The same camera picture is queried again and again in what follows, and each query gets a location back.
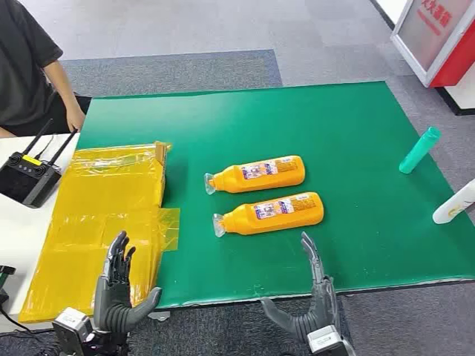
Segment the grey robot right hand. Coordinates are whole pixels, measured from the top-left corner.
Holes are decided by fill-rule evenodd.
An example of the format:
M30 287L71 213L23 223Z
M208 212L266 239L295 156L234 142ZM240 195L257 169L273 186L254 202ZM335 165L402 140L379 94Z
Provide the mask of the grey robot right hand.
M311 300L309 310L300 316L292 316L277 308L269 297L261 303L267 317L298 340L307 341L307 336L326 326L339 328L338 309L332 279L325 274L316 244L306 232L301 233L301 244L307 252L312 274Z

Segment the person's hand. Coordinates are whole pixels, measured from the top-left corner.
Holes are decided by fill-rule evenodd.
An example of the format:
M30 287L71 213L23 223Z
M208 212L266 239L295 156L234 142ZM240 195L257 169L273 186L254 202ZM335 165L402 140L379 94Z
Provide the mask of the person's hand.
M85 114L82 110L79 104L74 100L65 104L65 108L66 110L66 123L69 131L80 131L84 125Z

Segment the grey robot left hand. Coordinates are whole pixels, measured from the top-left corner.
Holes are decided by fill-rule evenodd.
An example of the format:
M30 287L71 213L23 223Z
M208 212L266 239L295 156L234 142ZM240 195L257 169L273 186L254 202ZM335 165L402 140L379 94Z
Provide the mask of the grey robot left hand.
M108 248L94 295L93 319L103 332L128 333L155 309L162 289L156 286L145 300L133 307L129 279L136 248L129 250L126 231L117 235Z

